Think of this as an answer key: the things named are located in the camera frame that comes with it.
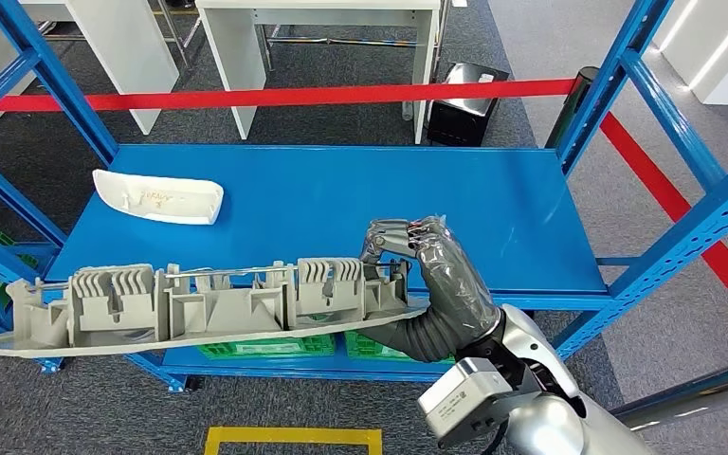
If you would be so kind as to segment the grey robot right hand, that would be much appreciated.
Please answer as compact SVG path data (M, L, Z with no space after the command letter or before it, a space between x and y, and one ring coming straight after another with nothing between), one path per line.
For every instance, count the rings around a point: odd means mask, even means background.
M415 318L364 329L366 337L432 362L485 337L501 321L501 310L445 217L371 221L360 259L375 264L385 252L418 262L429 307Z

